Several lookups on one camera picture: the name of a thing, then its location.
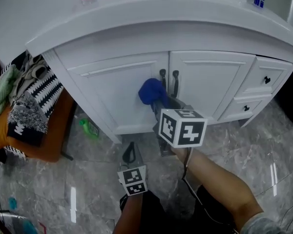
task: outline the forearm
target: forearm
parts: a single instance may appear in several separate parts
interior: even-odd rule
[[[179,150],[176,154],[184,162],[186,153]],[[208,193],[231,212],[239,230],[253,215],[262,212],[244,181],[215,164],[198,150],[193,151],[188,169]]]
[[[142,210],[143,194],[130,196],[123,209],[122,215],[118,220],[114,234],[138,234],[141,210]]]

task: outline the green plastic bottle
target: green plastic bottle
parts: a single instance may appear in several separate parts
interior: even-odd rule
[[[99,129],[88,119],[81,119],[79,124],[83,126],[84,132],[92,139],[97,139],[99,137]]]

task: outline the white wall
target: white wall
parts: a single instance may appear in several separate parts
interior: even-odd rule
[[[44,25],[74,9],[81,0],[0,0],[0,62],[22,53]]]

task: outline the cabinet door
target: cabinet door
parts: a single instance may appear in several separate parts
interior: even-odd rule
[[[172,51],[169,93],[178,91],[178,99],[208,118],[209,124],[216,123],[241,86],[254,58],[254,55],[232,52]]]
[[[149,78],[168,77],[168,52],[113,58],[68,69],[79,89],[114,134],[151,132],[156,119],[139,96]]]

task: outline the sleeve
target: sleeve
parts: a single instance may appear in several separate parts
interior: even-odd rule
[[[240,234],[285,234],[279,225],[267,218],[264,213],[253,216],[242,227]]]

